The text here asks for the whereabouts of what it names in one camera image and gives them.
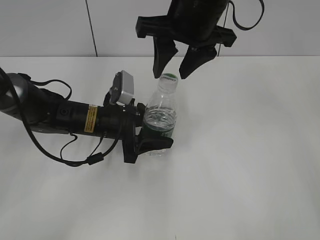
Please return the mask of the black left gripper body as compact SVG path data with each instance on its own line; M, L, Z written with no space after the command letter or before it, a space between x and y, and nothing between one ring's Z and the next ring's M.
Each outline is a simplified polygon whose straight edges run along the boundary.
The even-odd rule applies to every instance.
M96 154L96 162L104 160L104 157L110 154L118 141L121 140L124 162L134 164L138 158L138 155L136 155L138 141L136 128L141 127L143 124L136 125L136 106L134 106L134 102L123 107L119 105L116 107L119 109L119 114L111 117L111 119L117 120L115 126L105 129L100 137L101 139L112 138L114 141L108 150Z

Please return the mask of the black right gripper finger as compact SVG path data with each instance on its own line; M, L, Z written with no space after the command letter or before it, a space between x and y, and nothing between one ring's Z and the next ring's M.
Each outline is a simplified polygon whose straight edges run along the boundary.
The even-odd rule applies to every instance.
M158 79L166 65L178 52L173 39L166 37L153 37L154 46L154 61L153 61L153 75Z
M180 78L188 78L196 69L217 56L215 45L189 46L179 68Z

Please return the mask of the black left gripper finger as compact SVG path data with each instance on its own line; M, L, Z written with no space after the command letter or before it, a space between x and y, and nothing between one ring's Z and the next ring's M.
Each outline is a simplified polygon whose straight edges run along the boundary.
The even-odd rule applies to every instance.
M167 150L172 147L174 140L165 136L137 136L136 155L145 154L153 151Z
M136 106L136 125L142 125L144 120L144 114L146 112L146 106L139 102Z

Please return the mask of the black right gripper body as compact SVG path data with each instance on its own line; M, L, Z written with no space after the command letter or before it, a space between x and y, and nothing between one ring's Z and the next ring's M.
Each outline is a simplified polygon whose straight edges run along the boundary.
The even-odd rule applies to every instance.
M192 47L223 44L230 48L237 36L233 30L217 25L227 3L226 0L173 0L166 15L138 17L137 37L164 37Z

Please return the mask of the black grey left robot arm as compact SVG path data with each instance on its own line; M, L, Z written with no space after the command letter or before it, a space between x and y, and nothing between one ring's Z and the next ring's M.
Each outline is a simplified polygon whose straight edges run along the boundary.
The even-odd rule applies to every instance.
M22 121L32 140L35 133L44 133L121 141L124 161L131 164L140 154L173 145L170 137L136 132L146 108L135 104L134 79L124 70L116 73L101 106L71 101L45 85L24 73L0 74L0 110Z

